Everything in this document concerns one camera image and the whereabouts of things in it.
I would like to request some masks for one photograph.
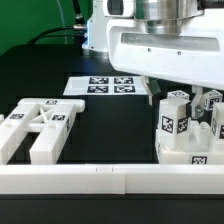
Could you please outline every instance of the white plastic ledge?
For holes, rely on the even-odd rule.
[[[0,194],[224,194],[224,165],[7,165]]]

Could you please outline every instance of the metal cylinder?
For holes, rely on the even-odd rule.
[[[196,0],[136,0],[135,19],[146,21],[146,32],[179,34],[181,20],[204,13]]]
[[[181,33],[181,20],[155,20],[146,21],[145,28],[151,34],[179,34]]]

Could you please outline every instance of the green background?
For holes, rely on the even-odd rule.
[[[72,0],[60,0],[65,25],[75,24]],[[92,14],[92,0],[79,0],[85,20]],[[61,27],[57,0],[0,0],[0,55],[12,46],[26,44],[48,29]],[[64,38],[44,38],[38,43],[65,43]]]

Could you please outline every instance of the white cube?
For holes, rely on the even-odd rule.
[[[212,113],[210,151],[224,153],[224,103],[215,103]]]
[[[176,90],[173,92],[168,92],[167,93],[167,98],[171,98],[171,97],[180,97],[183,98],[185,100],[189,100],[189,94],[183,92],[182,90]]]
[[[181,151],[189,142],[188,100],[171,97],[160,101],[158,141],[164,147]]]
[[[206,111],[213,110],[214,103],[222,102],[223,94],[218,92],[217,90],[211,90],[209,92],[209,96],[205,100],[204,109]]]

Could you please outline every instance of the white plastic block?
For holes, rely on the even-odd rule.
[[[38,114],[38,105],[18,105],[0,125],[0,164],[7,164],[26,137],[25,125]]]
[[[167,93],[167,98],[171,98],[171,97],[180,97],[183,98],[185,100],[189,100],[189,94],[185,93],[182,90],[176,90],[176,91],[172,91],[172,92],[168,92]]]
[[[99,166],[2,166],[0,193],[224,194],[223,165],[112,164],[98,173]]]
[[[23,99],[0,125],[0,164],[6,164],[28,132],[40,132],[30,149],[31,164],[55,164],[83,100]]]
[[[223,94],[218,92],[217,90],[211,90],[208,93],[208,97],[205,100],[204,109],[206,111],[213,110],[214,103],[222,102]]]
[[[2,124],[3,121],[4,121],[4,115],[0,114],[0,125]]]
[[[215,103],[212,113],[210,151],[224,153],[224,103]]]
[[[196,121],[196,123],[197,124],[194,126],[194,136],[197,143],[199,145],[208,145],[210,142],[211,127],[206,122],[199,124],[198,121]]]
[[[158,141],[161,145],[183,150],[182,146],[189,142],[189,118],[186,117],[188,100],[172,97],[160,101]]]
[[[159,154],[160,164],[191,164],[191,165],[222,165],[224,164],[224,153],[209,152],[209,147],[204,146],[198,151],[172,151],[167,150],[163,146],[159,146],[157,153]]]
[[[159,142],[156,144],[156,151],[160,164],[208,164],[209,146],[197,144],[196,138],[191,136],[189,144],[183,147],[184,150],[171,150],[165,148]]]

